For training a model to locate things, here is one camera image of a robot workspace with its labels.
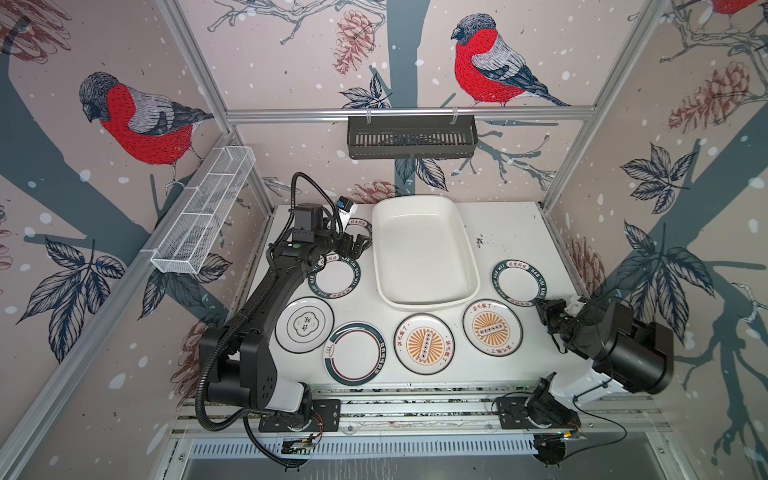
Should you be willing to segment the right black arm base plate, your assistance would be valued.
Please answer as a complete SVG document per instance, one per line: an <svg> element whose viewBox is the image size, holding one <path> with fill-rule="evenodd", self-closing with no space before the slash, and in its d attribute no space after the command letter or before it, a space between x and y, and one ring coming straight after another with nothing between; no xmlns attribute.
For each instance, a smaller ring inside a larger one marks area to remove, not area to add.
<svg viewBox="0 0 768 480"><path fill-rule="evenodd" d="M492 411L498 416L502 430L574 430L581 427L575 410L549 397L497 397Z"/></svg>

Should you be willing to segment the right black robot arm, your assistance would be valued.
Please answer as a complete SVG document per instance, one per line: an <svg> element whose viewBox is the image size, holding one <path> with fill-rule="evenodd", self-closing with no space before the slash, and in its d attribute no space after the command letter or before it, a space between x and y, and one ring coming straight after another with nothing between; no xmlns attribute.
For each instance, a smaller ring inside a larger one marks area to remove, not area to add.
<svg viewBox="0 0 768 480"><path fill-rule="evenodd" d="M534 301L555 344L590 364L583 379L552 390L555 373L539 380L525 403L527 418L540 428L577 427L575 408L613 393L659 394L674 371L674 334L660 323L643 323L633 310L614 302L590 306L578 297Z"/></svg>

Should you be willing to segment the white plate black cloud emblem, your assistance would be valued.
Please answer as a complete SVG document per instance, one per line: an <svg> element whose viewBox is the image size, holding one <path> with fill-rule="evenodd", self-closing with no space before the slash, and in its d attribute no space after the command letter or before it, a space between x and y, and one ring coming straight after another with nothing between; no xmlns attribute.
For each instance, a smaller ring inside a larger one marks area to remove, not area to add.
<svg viewBox="0 0 768 480"><path fill-rule="evenodd" d="M289 303L275 326L277 344L292 354L305 354L322 347L335 325L331 306L317 297L302 297Z"/></svg>

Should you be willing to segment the horizontal aluminium frame bar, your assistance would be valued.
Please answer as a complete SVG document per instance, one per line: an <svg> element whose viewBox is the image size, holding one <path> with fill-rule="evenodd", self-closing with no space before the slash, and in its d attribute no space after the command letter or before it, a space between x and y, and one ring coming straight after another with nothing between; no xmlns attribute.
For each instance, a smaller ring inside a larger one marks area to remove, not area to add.
<svg viewBox="0 0 768 480"><path fill-rule="evenodd" d="M596 114L593 106L513 106L513 107L448 107L392 109L262 109L231 110L225 119L232 125L273 123L322 123L346 121L351 117L366 120L374 117L474 116L476 120L590 120Z"/></svg>

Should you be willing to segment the aluminium mounting rail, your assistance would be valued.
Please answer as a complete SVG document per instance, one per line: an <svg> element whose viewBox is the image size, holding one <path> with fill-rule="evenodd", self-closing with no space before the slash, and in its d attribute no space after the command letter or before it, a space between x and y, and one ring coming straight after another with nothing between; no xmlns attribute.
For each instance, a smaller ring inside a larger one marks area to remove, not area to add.
<svg viewBox="0 0 768 480"><path fill-rule="evenodd" d="M501 430L493 401L527 396L532 384L478 388L316 389L313 397L341 401L338 432L363 434L496 433ZM672 430L647 394L609 394L582 407L580 431L587 433Z"/></svg>

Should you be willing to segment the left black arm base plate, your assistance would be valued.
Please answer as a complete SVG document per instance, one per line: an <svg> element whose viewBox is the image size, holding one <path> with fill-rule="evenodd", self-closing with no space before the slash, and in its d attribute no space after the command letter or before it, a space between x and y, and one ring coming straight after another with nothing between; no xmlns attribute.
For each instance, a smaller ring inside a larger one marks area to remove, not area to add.
<svg viewBox="0 0 768 480"><path fill-rule="evenodd" d="M304 402L297 412L274 411L259 420L259 433L337 432L341 401L337 399Z"/></svg>

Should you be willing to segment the orange sunburst plate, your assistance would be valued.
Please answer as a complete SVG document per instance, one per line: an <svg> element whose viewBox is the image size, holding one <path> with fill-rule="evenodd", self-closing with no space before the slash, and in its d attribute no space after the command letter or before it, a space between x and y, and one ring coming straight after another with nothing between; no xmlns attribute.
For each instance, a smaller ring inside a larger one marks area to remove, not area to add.
<svg viewBox="0 0 768 480"><path fill-rule="evenodd" d="M455 353L455 339L449 326L426 313L405 318L395 331L393 345L401 365L422 376L444 371Z"/></svg>
<svg viewBox="0 0 768 480"><path fill-rule="evenodd" d="M480 299L471 303L464 311L462 325L468 341L485 355L510 356L522 345L520 319L500 301Z"/></svg>

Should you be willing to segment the white plastic bin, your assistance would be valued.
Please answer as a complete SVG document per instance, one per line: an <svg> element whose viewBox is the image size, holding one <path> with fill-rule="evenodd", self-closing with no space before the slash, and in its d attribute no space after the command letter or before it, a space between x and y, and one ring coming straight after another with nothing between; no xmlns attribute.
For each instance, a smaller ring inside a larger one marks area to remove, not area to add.
<svg viewBox="0 0 768 480"><path fill-rule="evenodd" d="M477 262L457 205L448 198L390 198L372 210L373 258L382 300L403 311L435 311L472 300Z"/></svg>

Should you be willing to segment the white mesh wall basket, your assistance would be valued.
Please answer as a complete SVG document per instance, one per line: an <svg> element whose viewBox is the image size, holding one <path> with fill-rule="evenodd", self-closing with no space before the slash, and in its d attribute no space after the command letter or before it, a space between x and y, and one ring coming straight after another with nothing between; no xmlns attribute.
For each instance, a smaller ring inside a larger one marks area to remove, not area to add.
<svg viewBox="0 0 768 480"><path fill-rule="evenodd" d="M162 273L200 273L255 163L252 150L245 146L226 146L212 153L212 164L151 258Z"/></svg>

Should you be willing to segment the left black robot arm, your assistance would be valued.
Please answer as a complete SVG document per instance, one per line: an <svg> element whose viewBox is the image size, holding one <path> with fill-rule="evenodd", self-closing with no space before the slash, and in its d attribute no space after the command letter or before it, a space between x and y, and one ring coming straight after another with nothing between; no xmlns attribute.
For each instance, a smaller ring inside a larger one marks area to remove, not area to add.
<svg viewBox="0 0 768 480"><path fill-rule="evenodd" d="M357 259L370 247L370 237L345 231L356 209L347 197L329 209L313 203L291 208L265 252L264 278L225 326L203 334L194 400L204 429L221 431L250 414L276 416L292 428L311 422L310 387L279 377L269 343L280 314L319 263L331 253Z"/></svg>

